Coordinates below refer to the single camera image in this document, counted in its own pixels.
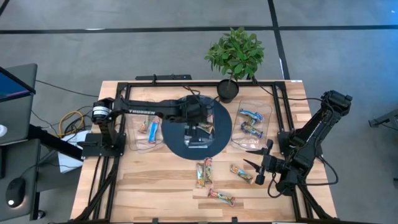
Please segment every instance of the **computer monitor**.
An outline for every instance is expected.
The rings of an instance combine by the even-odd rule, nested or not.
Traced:
[[[36,94],[36,91],[32,87],[0,67],[0,102],[33,94]]]

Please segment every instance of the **white paper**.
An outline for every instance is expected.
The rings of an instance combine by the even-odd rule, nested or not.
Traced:
[[[68,136],[65,136],[62,138],[63,141],[68,141],[69,144],[78,147],[79,149],[82,149],[80,146],[77,145],[78,142],[84,141],[86,139],[86,135],[90,133],[90,131],[81,131],[76,134],[70,134]],[[83,165],[82,161],[79,161],[77,159],[73,159],[69,156],[66,156],[60,152],[58,152],[58,161],[60,163],[60,172],[61,173],[66,173],[71,170],[76,169],[77,167],[81,167]]]

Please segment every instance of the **yellow cable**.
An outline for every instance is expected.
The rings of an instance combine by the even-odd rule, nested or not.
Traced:
[[[69,131],[69,132],[67,132],[67,133],[63,133],[63,132],[62,132],[62,123],[63,123],[63,120],[66,119],[66,117],[69,116],[69,115],[71,115],[71,114],[78,114],[78,115],[80,115],[80,123],[79,123],[79,125],[77,126],[77,129],[79,129],[80,126],[83,124],[84,116],[83,116],[83,114],[82,114],[81,112],[79,112],[79,111],[71,111],[71,112],[67,113],[67,114],[60,120],[60,124],[58,125],[58,130],[59,130],[59,135],[58,135],[58,136],[59,136],[60,138],[62,138],[62,137],[64,137],[64,136],[67,136],[68,134],[74,133],[73,130],[72,130],[72,131]]]

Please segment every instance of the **leaves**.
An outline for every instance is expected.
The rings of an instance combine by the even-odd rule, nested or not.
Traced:
[[[257,39],[257,35],[256,34],[251,34],[249,39],[256,40]]]
[[[242,51],[238,51],[238,52],[236,53],[236,55],[238,56],[239,59],[243,60],[243,53],[242,53]]]
[[[252,51],[250,51],[250,56],[255,56],[257,54],[257,50],[252,50]]]
[[[253,77],[264,58],[262,42],[257,40],[256,34],[245,32],[243,27],[230,30],[230,34],[223,34],[216,43],[211,44],[204,59],[211,62],[212,71],[215,68],[235,80],[246,75]]]
[[[222,59],[227,59],[228,57],[229,57],[229,54],[227,54],[227,53],[223,53],[221,56]]]
[[[239,63],[241,63],[241,62],[239,60],[236,60],[236,59],[231,59],[231,60],[228,61],[228,64],[232,65],[232,66],[235,66],[235,65],[237,65]]]
[[[239,65],[237,65],[237,66],[235,67],[234,73],[239,73],[239,72],[242,71],[242,69],[243,69],[243,64],[240,63]]]
[[[243,27],[239,27],[239,28],[237,29],[237,31],[238,31],[239,33],[242,33],[242,32],[244,31],[244,28],[243,28]]]
[[[221,71],[221,73],[222,73],[223,75],[225,75],[225,73],[226,73],[227,70],[228,70],[228,67],[227,67],[227,66],[224,66],[223,69],[222,69],[222,71]]]

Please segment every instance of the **clear plastic bin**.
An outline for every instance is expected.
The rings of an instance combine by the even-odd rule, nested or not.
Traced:
[[[258,113],[263,117],[263,121],[256,121],[253,125],[251,123],[251,117],[248,115],[241,114],[241,110],[250,111],[252,113]],[[272,114],[272,107],[269,106],[265,101],[261,100],[241,100],[239,109],[236,114],[234,127],[232,131],[231,144],[236,149],[242,149],[245,151],[258,150],[266,146],[267,132],[269,119]],[[243,131],[242,125],[246,124],[255,128],[257,133],[262,133],[259,138],[258,134],[250,133],[250,131]]]
[[[144,121],[147,121],[150,118],[150,121],[147,125],[146,130],[140,130]],[[157,119],[159,121],[157,125],[157,130],[155,134],[155,141],[149,142],[149,133],[151,129],[152,121]],[[162,135],[162,120],[154,115],[141,115],[141,114],[126,114],[126,134],[127,134],[127,144],[126,149],[132,151],[137,151],[140,153],[150,152],[165,146],[163,142]]]

